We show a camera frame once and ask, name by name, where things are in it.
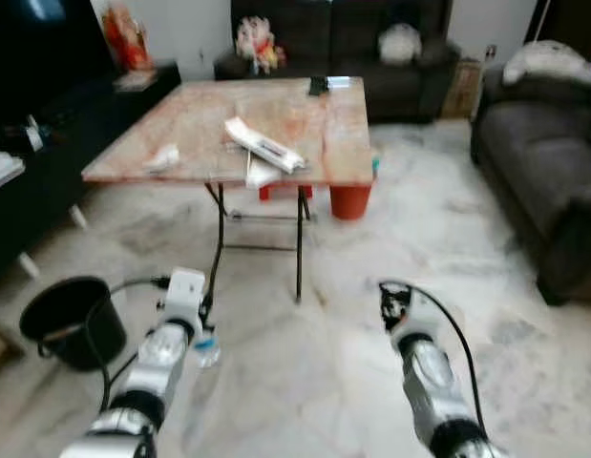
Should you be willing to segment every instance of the red stool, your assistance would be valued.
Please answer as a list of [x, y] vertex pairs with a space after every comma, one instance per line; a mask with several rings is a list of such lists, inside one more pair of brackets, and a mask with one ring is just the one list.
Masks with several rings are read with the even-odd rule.
[[[279, 188], [279, 187], [284, 187], [284, 186], [289, 186], [287, 184], [268, 184], [267, 186], [264, 186], [263, 188], [259, 189], [259, 200], [261, 202], [266, 202], [268, 200], [271, 199], [271, 190], [273, 188]], [[312, 198], [312, 186], [304, 186], [304, 192], [306, 193], [306, 198]]]

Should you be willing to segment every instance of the white wall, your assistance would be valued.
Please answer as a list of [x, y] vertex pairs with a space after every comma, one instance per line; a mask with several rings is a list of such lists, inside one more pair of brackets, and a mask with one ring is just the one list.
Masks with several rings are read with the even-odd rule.
[[496, 45], [493, 63], [507, 62], [522, 46], [537, 0], [454, 0], [448, 36], [463, 52], [484, 61]]
[[[177, 60], [183, 79], [212, 77], [212, 61], [231, 47], [230, 0], [122, 0], [147, 30], [151, 55]], [[92, 0], [100, 14], [110, 0]], [[468, 56], [484, 60], [497, 45], [494, 63], [520, 48], [537, 0], [454, 0], [450, 38]]]
[[[92, 0], [99, 16], [110, 0]], [[229, 0], [122, 0], [147, 30], [153, 58], [176, 60], [183, 79], [207, 79], [231, 47]]]

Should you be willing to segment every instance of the orange bucket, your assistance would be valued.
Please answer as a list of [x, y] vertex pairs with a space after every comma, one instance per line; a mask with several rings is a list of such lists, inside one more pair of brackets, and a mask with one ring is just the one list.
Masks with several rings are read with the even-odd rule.
[[368, 208], [371, 185], [331, 186], [331, 213], [344, 221], [355, 221], [365, 214]]

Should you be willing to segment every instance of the metal table leg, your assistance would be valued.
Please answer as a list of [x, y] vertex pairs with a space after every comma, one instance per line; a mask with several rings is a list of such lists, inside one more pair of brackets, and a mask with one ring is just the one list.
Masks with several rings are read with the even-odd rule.
[[[223, 198], [223, 186], [219, 184], [219, 192], [216, 193], [213, 189], [212, 185], [206, 183], [206, 189], [212, 199], [217, 203], [217, 207], [219, 208], [219, 239], [217, 241], [217, 251], [215, 253], [215, 258], [212, 264], [212, 270], [210, 271], [210, 279], [208, 281], [208, 290], [206, 292], [206, 296], [201, 304], [201, 316], [207, 317], [210, 314], [210, 310], [212, 309], [212, 302], [214, 298], [214, 290], [215, 290], [215, 280], [217, 277], [217, 270], [219, 269], [219, 262], [221, 261], [221, 254], [223, 248], [237, 248], [237, 249], [247, 249], [247, 250], [271, 250], [271, 251], [296, 251], [297, 252], [297, 284], [296, 284], [296, 303], [299, 303], [302, 299], [302, 245], [303, 245], [303, 236], [304, 236], [304, 216], [306, 216], [306, 220], [310, 220], [310, 213], [307, 207], [307, 199], [306, 199], [306, 192], [303, 186], [299, 186], [297, 188], [297, 247], [295, 249], [290, 247], [276, 247], [276, 246], [264, 246], [264, 245], [242, 245], [242, 244], [226, 244], [224, 242], [224, 233], [225, 233], [225, 218], [231, 218], [230, 215], [227, 214], [224, 205], [224, 198]], [[236, 218], [238, 220], [242, 219], [259, 219], [260, 217], [244, 217], [240, 216]], [[289, 219], [289, 217], [261, 217], [261, 219], [277, 219], [277, 220], [285, 220]]]
[[306, 192], [303, 186], [297, 190], [297, 296], [296, 303], [302, 301], [302, 237], [304, 234], [304, 215], [303, 210], [306, 209], [306, 217], [309, 219], [309, 212], [307, 210]]
[[[299, 187], [297, 190], [297, 199], [299, 201], [300, 195], [299, 195]], [[312, 215], [310, 214], [310, 210], [309, 207], [307, 206], [307, 196], [306, 193], [304, 193], [304, 212], [306, 214], [306, 221], [312, 221]], [[259, 220], [259, 221], [273, 221], [273, 222], [288, 222], [288, 221], [297, 221], [296, 217], [286, 217], [283, 215], [248, 215], [248, 214], [244, 214], [241, 212], [238, 212], [236, 210], [232, 211], [232, 212], [227, 212], [225, 214], [230, 220], [232, 221], [245, 221], [247, 219], [255, 219], [255, 220]]]
[[208, 316], [210, 315], [210, 311], [212, 310], [212, 304], [215, 295], [215, 280], [217, 279], [217, 271], [219, 270], [219, 262], [221, 261], [221, 253], [224, 247], [225, 216], [227, 215], [223, 203], [222, 184], [219, 184], [218, 196], [215, 194], [214, 189], [212, 189], [212, 186], [210, 184], [206, 183], [205, 186], [212, 198], [217, 202], [217, 206], [219, 207], [219, 239], [217, 240], [217, 251], [215, 252], [215, 258], [212, 262], [212, 269], [210, 270], [208, 290], [206, 291], [206, 295], [204, 296], [203, 301], [200, 305], [200, 316], [202, 318], [203, 323], [205, 323], [205, 319], [208, 318]]

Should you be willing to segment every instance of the paper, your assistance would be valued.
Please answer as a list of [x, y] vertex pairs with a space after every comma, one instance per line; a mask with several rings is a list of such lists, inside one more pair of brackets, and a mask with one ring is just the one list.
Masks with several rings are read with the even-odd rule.
[[42, 149], [43, 138], [42, 138], [42, 136], [40, 136], [40, 133], [38, 133], [38, 129], [35, 129], [33, 127], [27, 127], [26, 128], [26, 135], [28, 136], [28, 140], [30, 141], [30, 145], [32, 146], [32, 149], [34, 150], [35, 153], [38, 150]]
[[170, 143], [159, 148], [153, 159], [144, 163], [144, 168], [151, 174], [160, 174], [174, 167], [179, 161], [179, 147], [175, 143]]
[[293, 150], [248, 128], [239, 117], [225, 121], [225, 129], [236, 143], [288, 174], [306, 165]]
[[151, 86], [157, 79], [155, 70], [131, 71], [115, 81], [115, 88], [123, 93], [138, 93]]
[[282, 172], [276, 167], [262, 160], [252, 158], [249, 160], [246, 171], [246, 187], [259, 189], [274, 181], [278, 181], [282, 176]]
[[20, 158], [0, 152], [0, 186], [22, 174], [24, 170], [26, 167]]

